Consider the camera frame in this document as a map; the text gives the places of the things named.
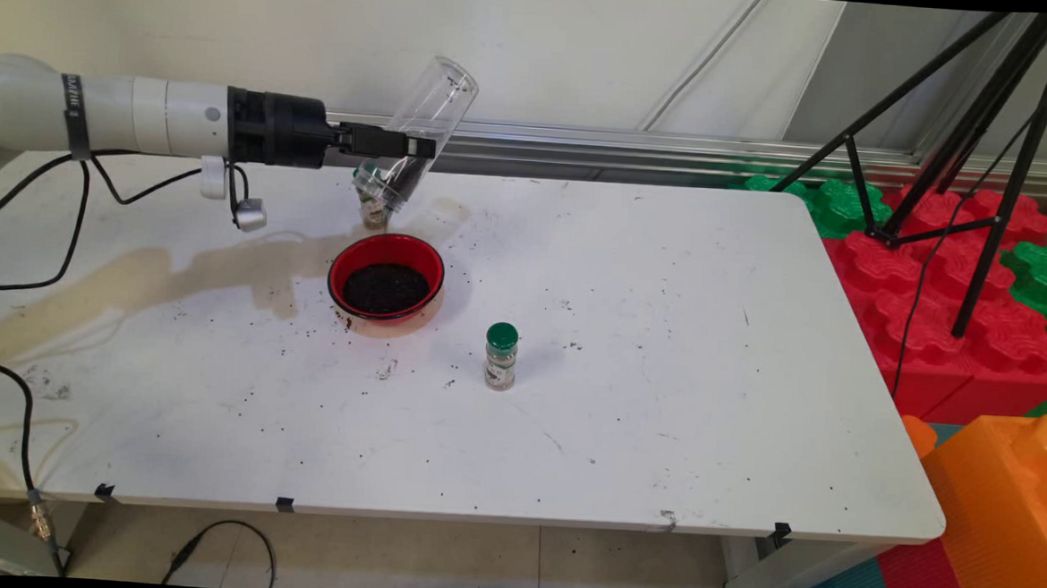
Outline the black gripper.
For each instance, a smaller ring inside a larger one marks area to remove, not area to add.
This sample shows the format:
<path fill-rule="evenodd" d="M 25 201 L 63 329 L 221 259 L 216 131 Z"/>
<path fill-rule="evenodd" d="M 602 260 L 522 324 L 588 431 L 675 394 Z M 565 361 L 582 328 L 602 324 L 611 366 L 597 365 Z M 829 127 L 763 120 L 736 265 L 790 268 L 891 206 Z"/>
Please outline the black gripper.
<path fill-rule="evenodd" d="M 227 160 L 236 164 L 322 167 L 325 156 L 341 148 L 339 130 L 329 125 L 322 100 L 247 89 L 227 90 Z M 353 171 L 356 188 L 411 191 L 426 174 L 438 143 L 374 125 L 346 123 L 343 153 L 366 158 Z"/>

